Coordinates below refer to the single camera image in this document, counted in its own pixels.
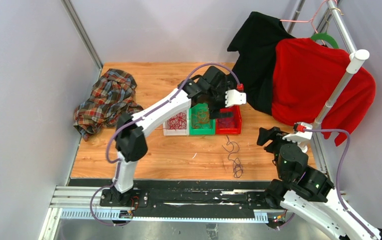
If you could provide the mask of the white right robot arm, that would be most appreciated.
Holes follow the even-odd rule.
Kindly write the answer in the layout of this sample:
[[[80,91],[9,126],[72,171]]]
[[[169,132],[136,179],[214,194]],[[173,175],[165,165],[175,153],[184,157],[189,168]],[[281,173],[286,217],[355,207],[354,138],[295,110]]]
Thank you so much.
[[[314,132],[304,122],[296,123],[293,133],[259,129],[257,144],[273,154],[278,175],[265,191],[265,203],[300,216],[331,240],[382,240],[382,228],[369,224],[342,198],[338,181],[308,165],[302,144]]]

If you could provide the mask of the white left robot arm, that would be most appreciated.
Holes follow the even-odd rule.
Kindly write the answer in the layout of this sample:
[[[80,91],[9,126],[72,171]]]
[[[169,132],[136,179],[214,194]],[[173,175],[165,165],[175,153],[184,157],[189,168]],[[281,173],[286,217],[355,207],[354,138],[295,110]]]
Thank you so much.
[[[230,68],[214,62],[207,63],[206,67],[208,70],[203,75],[196,74],[201,65],[195,68],[154,105],[119,117],[106,148],[107,161],[116,164],[114,178],[108,187],[117,205],[125,207],[131,202],[130,190],[137,163],[148,152],[146,138],[156,127],[196,104],[207,104],[210,119],[218,119],[226,116],[221,109],[246,103],[243,84]]]

